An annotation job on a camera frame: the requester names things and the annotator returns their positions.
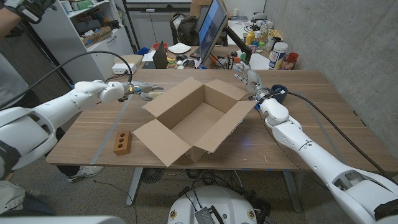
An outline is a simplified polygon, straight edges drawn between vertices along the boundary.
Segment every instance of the glove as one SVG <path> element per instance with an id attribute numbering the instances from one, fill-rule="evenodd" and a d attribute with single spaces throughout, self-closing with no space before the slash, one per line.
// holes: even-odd
<path id="1" fill-rule="evenodd" d="M 33 24 L 38 24 L 42 20 L 44 11 L 50 7 L 57 10 L 54 4 L 55 0 L 7 0 L 4 3 L 11 12 L 17 14 L 22 19 L 25 19 Z"/>

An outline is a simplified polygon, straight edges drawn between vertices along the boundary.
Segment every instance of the hole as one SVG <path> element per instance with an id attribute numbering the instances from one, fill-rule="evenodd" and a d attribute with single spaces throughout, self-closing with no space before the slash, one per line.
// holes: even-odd
<path id="1" fill-rule="evenodd" d="M 43 124 L 43 125 L 42 125 L 42 129 L 43 129 L 47 134 L 50 134 L 50 133 L 51 133 L 50 128 L 49 128 L 46 124 Z"/>
<path id="2" fill-rule="evenodd" d="M 34 114 L 28 115 L 30 118 L 32 118 L 34 121 L 38 121 L 40 118 Z"/>

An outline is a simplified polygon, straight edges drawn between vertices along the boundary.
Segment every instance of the person's arm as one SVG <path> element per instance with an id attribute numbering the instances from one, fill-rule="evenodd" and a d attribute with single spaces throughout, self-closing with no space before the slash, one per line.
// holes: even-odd
<path id="1" fill-rule="evenodd" d="M 21 18 L 6 8 L 0 9 L 0 40 L 3 39 Z"/>

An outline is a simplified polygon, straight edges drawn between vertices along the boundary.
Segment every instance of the white plate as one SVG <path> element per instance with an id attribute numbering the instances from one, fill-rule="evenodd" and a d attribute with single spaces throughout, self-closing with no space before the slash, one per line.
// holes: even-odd
<path id="1" fill-rule="evenodd" d="M 182 53 L 189 51 L 191 49 L 191 47 L 188 45 L 185 45 L 183 43 L 178 43 L 176 45 L 168 47 L 167 49 L 175 54 L 182 54 Z"/>

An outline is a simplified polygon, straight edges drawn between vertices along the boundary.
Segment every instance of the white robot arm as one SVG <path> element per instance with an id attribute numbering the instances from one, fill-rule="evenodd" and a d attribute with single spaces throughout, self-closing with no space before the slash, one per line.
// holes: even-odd
<path id="1" fill-rule="evenodd" d="M 253 99 L 259 102 L 259 111 L 267 114 L 264 121 L 275 139 L 307 163 L 354 222 L 376 223 L 380 216 L 375 215 L 375 210 L 398 200 L 398 185 L 381 175 L 340 162 L 302 131 L 300 123 L 289 116 L 286 107 L 270 98 L 270 92 L 255 71 L 244 63 L 237 69 L 242 75 L 235 77 L 246 84 Z"/>
<path id="2" fill-rule="evenodd" d="M 55 132 L 77 113 L 103 103 L 124 101 L 137 94 L 151 100 L 163 88 L 143 82 L 78 82 L 75 89 L 32 109 L 9 108 L 0 111 L 0 177 L 30 164 L 49 152 L 57 143 Z"/>

